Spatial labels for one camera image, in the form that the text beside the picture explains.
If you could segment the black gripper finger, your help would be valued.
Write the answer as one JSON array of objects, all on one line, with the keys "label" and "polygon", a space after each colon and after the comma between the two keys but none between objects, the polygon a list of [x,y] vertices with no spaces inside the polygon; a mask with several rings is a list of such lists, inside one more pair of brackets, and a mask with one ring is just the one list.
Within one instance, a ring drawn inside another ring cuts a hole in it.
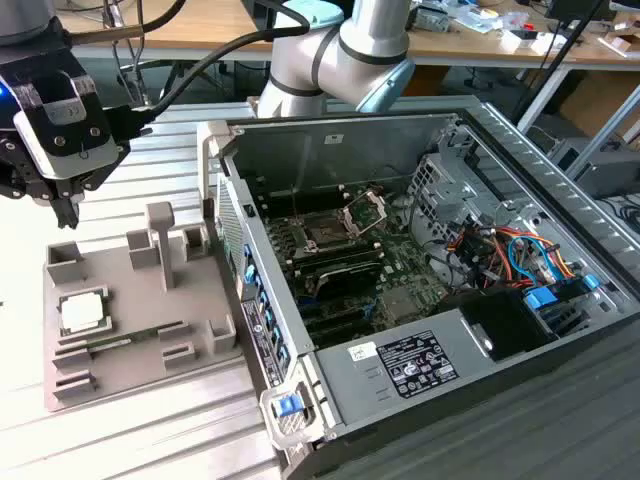
[{"label": "black gripper finger", "polygon": [[46,179],[40,173],[29,182],[29,195],[42,207],[50,207],[58,227],[75,229],[79,223],[79,201],[83,199],[81,185],[75,179]]}]

